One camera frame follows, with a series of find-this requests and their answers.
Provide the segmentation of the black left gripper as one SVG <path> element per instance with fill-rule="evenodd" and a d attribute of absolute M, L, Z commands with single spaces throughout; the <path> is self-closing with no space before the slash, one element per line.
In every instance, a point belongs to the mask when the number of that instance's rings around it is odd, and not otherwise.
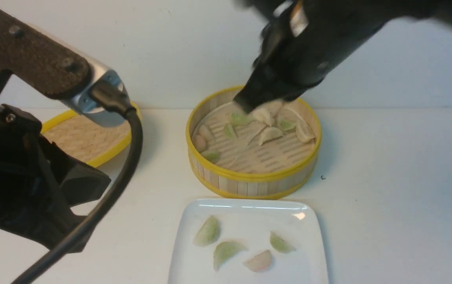
<path fill-rule="evenodd" d="M 10 76 L 0 67 L 0 93 Z M 53 249 L 85 219 L 71 208 L 100 199 L 111 179 L 41 128 L 31 113 L 0 105 L 0 230 Z"/>

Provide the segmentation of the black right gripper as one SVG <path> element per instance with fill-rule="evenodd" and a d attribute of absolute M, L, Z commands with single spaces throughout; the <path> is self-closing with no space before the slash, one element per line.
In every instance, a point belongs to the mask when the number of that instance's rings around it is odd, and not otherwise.
<path fill-rule="evenodd" d="M 253 72 L 233 102 L 245 114 L 278 99 L 293 102 L 386 22 L 357 0 L 295 0 L 269 20 Z"/>

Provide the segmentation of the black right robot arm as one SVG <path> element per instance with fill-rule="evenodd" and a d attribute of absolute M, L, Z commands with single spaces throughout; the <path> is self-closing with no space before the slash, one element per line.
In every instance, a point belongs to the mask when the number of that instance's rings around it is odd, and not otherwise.
<path fill-rule="evenodd" d="M 452 27 L 452 0 L 240 0 L 268 20 L 259 56 L 233 102 L 246 114 L 293 102 L 398 18 L 435 19 Z"/>

